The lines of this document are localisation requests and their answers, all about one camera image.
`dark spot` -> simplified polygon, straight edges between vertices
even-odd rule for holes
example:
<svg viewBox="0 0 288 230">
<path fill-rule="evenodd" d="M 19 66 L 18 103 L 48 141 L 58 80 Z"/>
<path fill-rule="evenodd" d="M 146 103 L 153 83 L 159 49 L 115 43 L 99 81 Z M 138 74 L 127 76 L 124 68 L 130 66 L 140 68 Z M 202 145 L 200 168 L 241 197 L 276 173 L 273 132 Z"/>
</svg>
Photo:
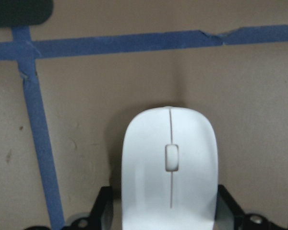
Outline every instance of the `dark spot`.
<svg viewBox="0 0 288 230">
<path fill-rule="evenodd" d="M 12 157 L 12 150 L 10 149 L 10 151 L 8 152 L 8 154 L 5 157 L 5 162 L 10 163 L 11 157 Z"/>
</svg>

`horizontal blue tape strip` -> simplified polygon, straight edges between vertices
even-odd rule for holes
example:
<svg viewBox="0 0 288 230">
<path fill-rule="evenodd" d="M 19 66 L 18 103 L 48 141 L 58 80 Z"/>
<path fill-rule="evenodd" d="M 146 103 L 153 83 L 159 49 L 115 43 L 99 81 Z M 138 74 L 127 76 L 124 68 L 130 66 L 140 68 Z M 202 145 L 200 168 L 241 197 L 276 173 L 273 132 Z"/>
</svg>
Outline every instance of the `horizontal blue tape strip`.
<svg viewBox="0 0 288 230">
<path fill-rule="evenodd" d="M 28 27 L 12 29 L 15 44 L 31 41 Z M 43 100 L 36 76 L 35 53 L 31 46 L 17 50 L 18 68 L 23 78 L 24 97 L 29 114 L 36 155 L 46 198 L 49 219 L 53 230 L 64 226 L 64 216 L 60 199 L 59 185 L 55 171 L 51 143 L 48 133 Z"/>
<path fill-rule="evenodd" d="M 288 42 L 288 25 L 244 27 L 218 35 L 195 30 L 33 42 L 4 42 L 0 43 L 0 60 L 16 60 L 23 49 L 31 49 L 35 58 L 60 58 L 271 42 Z"/>
</svg>

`beige surface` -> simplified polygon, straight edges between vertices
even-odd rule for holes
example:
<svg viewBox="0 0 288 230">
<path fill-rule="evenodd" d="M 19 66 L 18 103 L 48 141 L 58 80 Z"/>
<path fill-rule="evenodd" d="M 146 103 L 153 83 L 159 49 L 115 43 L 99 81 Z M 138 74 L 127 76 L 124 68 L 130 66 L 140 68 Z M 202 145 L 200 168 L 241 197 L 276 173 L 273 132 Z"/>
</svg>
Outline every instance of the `beige surface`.
<svg viewBox="0 0 288 230">
<path fill-rule="evenodd" d="M 33 40 L 288 24 L 288 0 L 54 0 Z"/>
<path fill-rule="evenodd" d="M 16 62 L 0 62 L 0 230 L 49 225 Z"/>
<path fill-rule="evenodd" d="M 0 42 L 10 42 L 13 40 L 10 28 L 0 28 Z"/>
<path fill-rule="evenodd" d="M 241 206 L 287 225 L 288 43 L 38 60 L 37 71 L 66 218 L 89 211 L 109 176 L 119 190 L 129 121 L 173 104 L 211 121 L 220 183 Z"/>
</svg>

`wireless mouse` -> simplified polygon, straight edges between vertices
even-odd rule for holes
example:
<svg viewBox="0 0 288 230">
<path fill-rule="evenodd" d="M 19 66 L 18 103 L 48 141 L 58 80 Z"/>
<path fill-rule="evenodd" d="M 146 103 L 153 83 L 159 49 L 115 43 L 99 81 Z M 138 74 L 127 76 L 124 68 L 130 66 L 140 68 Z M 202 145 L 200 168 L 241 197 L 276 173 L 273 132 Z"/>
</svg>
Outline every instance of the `wireless mouse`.
<svg viewBox="0 0 288 230">
<path fill-rule="evenodd" d="M 199 112 L 162 107 L 129 124 L 122 153 L 123 230 L 212 230 L 217 147 Z"/>
</svg>

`vertical blue tape strip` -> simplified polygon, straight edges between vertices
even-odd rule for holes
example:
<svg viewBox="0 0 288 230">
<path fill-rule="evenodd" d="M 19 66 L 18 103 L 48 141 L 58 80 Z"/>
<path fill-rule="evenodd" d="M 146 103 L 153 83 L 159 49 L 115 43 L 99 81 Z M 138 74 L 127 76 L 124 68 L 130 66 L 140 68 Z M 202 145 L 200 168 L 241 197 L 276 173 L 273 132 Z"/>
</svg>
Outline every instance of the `vertical blue tape strip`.
<svg viewBox="0 0 288 230">
<path fill-rule="evenodd" d="M 12 28 L 12 34 L 14 41 L 20 44 L 31 41 L 29 27 Z M 24 97 L 29 114 L 51 227 L 53 230 L 60 230 L 64 226 L 65 221 L 42 95 L 36 76 L 35 55 L 34 50 L 30 46 L 24 47 L 27 48 L 18 50 L 18 68 L 23 78 Z"/>
</svg>

